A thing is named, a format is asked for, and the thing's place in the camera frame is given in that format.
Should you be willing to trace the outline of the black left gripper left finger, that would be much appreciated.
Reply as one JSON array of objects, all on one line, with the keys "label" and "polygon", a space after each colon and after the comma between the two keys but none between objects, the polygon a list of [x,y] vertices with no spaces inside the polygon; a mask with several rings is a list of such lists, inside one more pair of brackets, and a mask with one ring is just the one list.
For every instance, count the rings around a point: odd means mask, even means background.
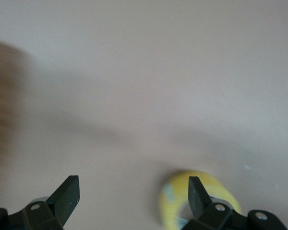
[{"label": "black left gripper left finger", "polygon": [[0,208],[0,230],[62,230],[80,201],[79,176],[70,175],[49,196],[8,214]]}]

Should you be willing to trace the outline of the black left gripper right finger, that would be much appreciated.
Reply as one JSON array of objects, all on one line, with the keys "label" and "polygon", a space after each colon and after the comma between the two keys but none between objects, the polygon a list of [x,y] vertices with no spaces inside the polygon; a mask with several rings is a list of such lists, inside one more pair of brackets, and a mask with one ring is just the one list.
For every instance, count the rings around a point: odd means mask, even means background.
[{"label": "black left gripper right finger", "polygon": [[273,213],[251,210],[239,214],[224,203],[213,202],[199,177],[189,178],[188,201],[193,214],[184,230],[286,230]]}]

